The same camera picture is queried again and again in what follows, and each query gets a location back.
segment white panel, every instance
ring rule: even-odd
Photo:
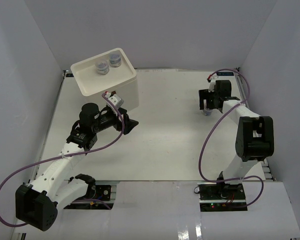
[[[63,70],[122,48],[135,68],[244,62],[276,0],[25,0]]]
[[[275,5],[242,66],[250,107],[274,122],[271,171],[284,182],[300,227],[300,1]]]
[[[0,0],[0,183],[35,162],[43,146],[62,71],[23,0]],[[29,172],[0,194],[0,213],[14,223],[15,191]],[[0,240],[11,228],[0,223]]]
[[[283,183],[266,182],[244,212],[200,212],[195,182],[120,182],[112,210],[63,210],[42,232],[17,229],[26,240],[289,240],[300,237]],[[243,184],[247,200],[259,182]]]

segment white plastic bin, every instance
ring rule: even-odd
[[[109,54],[113,51],[121,53],[121,66],[110,66],[106,75],[99,74],[95,63],[99,59],[105,59],[109,63]],[[124,109],[130,111],[139,106],[137,73],[121,48],[77,62],[71,66],[71,71],[87,102],[96,103],[101,107],[104,105],[101,94],[105,91],[116,91],[124,100]]]

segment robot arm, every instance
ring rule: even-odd
[[[129,119],[127,111],[120,106],[123,100],[110,92],[106,98],[118,108],[124,121],[123,134],[128,134],[139,123]],[[64,156],[89,151],[97,141],[97,133],[113,126],[122,130],[122,123],[117,112],[108,105],[99,111],[94,103],[85,104],[79,114],[79,120],[74,123],[70,136],[59,155],[61,159],[52,164],[34,181],[21,185],[15,192],[16,217],[42,231],[48,230],[55,222],[58,210],[74,200],[94,196],[95,179],[79,174],[71,178],[71,182],[61,187],[69,172],[79,163],[84,154]]]
[[[218,109],[237,125],[235,140],[236,156],[218,179],[243,178],[259,161],[274,153],[273,120],[250,111],[237,97],[231,96],[229,80],[214,80],[209,89],[199,90],[200,109]],[[237,185],[240,181],[226,183]]]

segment white table surface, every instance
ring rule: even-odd
[[[221,117],[217,110],[212,116],[204,116],[199,110],[198,90],[209,87],[206,80],[209,74],[202,71],[138,71],[139,107],[128,114],[139,121],[139,125],[108,149],[88,154],[69,177],[88,174],[96,180],[201,181],[199,154],[206,136]],[[220,79],[230,80],[232,95],[240,97],[235,77]],[[75,79],[65,78],[42,160],[59,154],[85,103]],[[118,134],[112,127],[98,133],[93,148],[110,143]],[[225,118],[210,138],[201,165],[207,178],[215,180],[234,158],[236,134],[237,125]],[[38,173],[41,174],[49,164],[42,164]],[[260,163],[248,175],[265,179]]]

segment gray wall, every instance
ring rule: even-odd
[[[23,0],[0,0],[0,183],[33,163],[42,147],[62,71]],[[0,213],[15,219],[15,191],[29,171],[12,178],[0,194]],[[0,223],[0,240],[11,228]]]
[[[270,169],[284,182],[300,227],[300,1],[277,2],[242,71],[251,109],[274,120]]]
[[[63,70],[122,48],[135,68],[244,62],[276,0],[25,0]]]

